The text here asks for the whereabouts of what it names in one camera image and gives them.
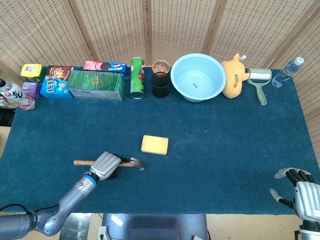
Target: lint roller handle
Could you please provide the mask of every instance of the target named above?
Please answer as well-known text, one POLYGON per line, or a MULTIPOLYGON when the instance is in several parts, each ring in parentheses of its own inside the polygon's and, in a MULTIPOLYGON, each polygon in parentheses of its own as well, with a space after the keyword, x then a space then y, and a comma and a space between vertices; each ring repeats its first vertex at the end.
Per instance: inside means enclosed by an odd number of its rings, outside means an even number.
POLYGON ((267 99, 266 99, 266 96, 264 94, 264 92, 262 91, 262 86, 258 85, 258 86, 255 86, 256 87, 256 95, 259 99, 259 102, 262 106, 266 105, 267 104, 267 99))

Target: snack box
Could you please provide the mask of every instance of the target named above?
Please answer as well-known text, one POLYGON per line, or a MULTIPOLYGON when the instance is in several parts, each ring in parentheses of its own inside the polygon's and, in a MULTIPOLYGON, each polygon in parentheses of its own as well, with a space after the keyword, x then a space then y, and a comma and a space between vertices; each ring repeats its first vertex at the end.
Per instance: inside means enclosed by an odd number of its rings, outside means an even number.
POLYGON ((127 64, 120 62, 85 61, 83 70, 120 73, 125 78, 127 73, 127 64))
POLYGON ((125 83, 121 73, 74 70, 68 88, 75 98, 122 101, 125 83))
POLYGON ((74 66, 48 66, 40 94, 48 99, 72 99, 68 81, 74 66))
POLYGON ((25 82, 22 85, 22 92, 29 96, 38 99, 40 97, 41 83, 39 82, 25 82))

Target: light blue plastic basin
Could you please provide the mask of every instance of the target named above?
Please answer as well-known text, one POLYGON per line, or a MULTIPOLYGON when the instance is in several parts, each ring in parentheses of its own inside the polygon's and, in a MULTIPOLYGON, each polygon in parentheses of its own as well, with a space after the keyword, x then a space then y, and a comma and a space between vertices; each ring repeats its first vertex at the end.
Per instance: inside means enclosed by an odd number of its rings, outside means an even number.
POLYGON ((211 56, 191 53, 180 57, 171 68, 175 89, 191 102, 212 99, 226 85, 226 72, 211 56))

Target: lint roller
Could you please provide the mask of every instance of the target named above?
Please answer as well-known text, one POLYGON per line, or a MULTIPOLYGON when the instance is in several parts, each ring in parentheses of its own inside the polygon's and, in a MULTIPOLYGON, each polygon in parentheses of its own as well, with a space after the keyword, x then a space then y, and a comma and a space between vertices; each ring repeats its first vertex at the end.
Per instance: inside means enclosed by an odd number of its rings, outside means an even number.
POLYGON ((272 73, 270 69, 263 68, 249 68, 248 73, 250 73, 250 77, 247 80, 248 84, 255 86, 256 95, 259 99, 259 102, 262 106, 267 104, 267 99, 262 91, 262 86, 267 85, 271 78, 272 73))

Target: blue snack box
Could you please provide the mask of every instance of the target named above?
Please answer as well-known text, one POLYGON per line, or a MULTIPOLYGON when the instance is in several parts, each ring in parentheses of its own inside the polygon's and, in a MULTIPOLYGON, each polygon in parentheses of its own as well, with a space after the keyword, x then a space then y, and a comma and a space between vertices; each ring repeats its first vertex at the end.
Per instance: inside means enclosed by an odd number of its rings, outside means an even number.
POLYGON ((49 66, 40 94, 48 99, 73 99, 68 81, 74 66, 49 66))
POLYGON ((127 73, 127 64, 121 62, 85 61, 83 70, 120 73, 125 78, 127 73))

